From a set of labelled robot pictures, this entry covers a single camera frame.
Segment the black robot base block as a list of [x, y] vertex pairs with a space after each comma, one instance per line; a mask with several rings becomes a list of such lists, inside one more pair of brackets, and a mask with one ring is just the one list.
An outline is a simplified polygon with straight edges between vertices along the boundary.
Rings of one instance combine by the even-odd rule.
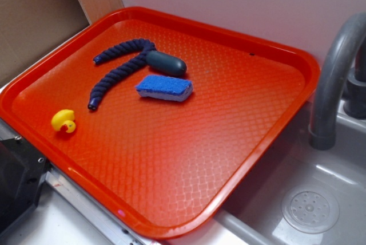
[[37, 207], [49, 161], [21, 136], [1, 141], [1, 237]]

